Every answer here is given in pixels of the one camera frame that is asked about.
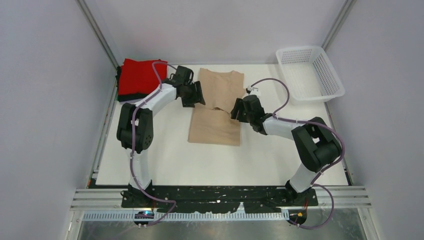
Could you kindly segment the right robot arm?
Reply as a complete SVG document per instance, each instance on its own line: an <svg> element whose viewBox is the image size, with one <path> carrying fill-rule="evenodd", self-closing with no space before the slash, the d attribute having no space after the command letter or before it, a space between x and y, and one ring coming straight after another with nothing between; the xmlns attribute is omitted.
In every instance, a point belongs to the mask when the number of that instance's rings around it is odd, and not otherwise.
<svg viewBox="0 0 424 240"><path fill-rule="evenodd" d="M285 198L291 205L299 205L322 172L344 155L341 140L322 118L296 121L276 117L265 112L257 95L237 98L230 117L240 123L248 123L262 135L294 142L301 164L284 186Z"/></svg>

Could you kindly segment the beige t shirt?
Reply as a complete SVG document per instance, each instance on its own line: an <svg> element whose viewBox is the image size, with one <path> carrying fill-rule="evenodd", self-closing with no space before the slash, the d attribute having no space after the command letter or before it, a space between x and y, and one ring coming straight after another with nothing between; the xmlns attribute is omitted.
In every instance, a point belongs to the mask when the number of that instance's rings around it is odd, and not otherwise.
<svg viewBox="0 0 424 240"><path fill-rule="evenodd" d="M239 146L241 125L231 119L231 111L237 98L245 94L245 75L238 71L215 72L199 70L205 105L197 104L192 111L188 142Z"/></svg>

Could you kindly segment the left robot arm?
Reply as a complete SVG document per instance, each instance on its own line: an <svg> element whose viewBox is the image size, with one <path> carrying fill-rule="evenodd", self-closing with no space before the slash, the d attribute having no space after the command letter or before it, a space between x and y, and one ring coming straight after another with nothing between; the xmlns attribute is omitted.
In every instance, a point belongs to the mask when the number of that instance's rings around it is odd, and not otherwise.
<svg viewBox="0 0 424 240"><path fill-rule="evenodd" d="M155 197L148 190L152 178L148 168L148 149L154 140L154 117L171 102L180 99L182 107L205 105L201 83L194 81L194 72L185 66L175 67L170 77L160 77L158 87L136 103L122 105L116 138L127 150L130 167L128 192L141 207L148 207Z"/></svg>

